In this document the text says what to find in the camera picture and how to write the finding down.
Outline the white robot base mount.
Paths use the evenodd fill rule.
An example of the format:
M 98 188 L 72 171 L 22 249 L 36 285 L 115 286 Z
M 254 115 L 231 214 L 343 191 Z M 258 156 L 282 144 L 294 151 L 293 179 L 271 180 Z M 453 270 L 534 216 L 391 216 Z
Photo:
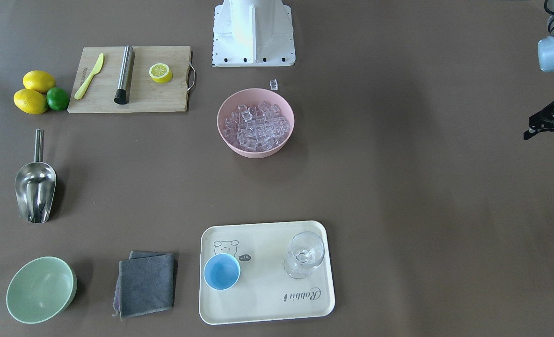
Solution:
M 292 9 L 281 0 L 225 0 L 213 13 L 212 66 L 295 64 Z

